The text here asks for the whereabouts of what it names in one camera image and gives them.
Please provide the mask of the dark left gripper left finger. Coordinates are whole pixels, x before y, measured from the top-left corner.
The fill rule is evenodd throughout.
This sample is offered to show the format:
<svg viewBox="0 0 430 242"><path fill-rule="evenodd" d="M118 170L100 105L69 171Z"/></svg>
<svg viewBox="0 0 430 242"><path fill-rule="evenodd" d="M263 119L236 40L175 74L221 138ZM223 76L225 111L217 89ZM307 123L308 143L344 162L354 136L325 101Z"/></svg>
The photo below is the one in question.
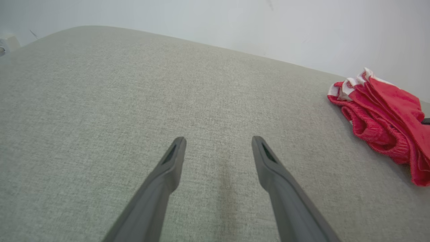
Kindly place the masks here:
<svg viewBox="0 0 430 242"><path fill-rule="evenodd" d="M169 197L180 183L186 145L184 137L173 140L103 241L159 241Z"/></svg>

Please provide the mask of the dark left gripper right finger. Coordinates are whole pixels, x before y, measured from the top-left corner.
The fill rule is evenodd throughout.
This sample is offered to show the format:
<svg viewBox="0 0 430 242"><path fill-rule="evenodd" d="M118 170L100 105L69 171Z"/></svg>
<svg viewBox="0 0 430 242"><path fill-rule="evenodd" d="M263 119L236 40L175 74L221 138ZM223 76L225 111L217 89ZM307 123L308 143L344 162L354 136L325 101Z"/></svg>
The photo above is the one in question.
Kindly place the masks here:
<svg viewBox="0 0 430 242"><path fill-rule="evenodd" d="M339 242L327 220L261 136L253 136L258 179L270 196L282 242Z"/></svg>

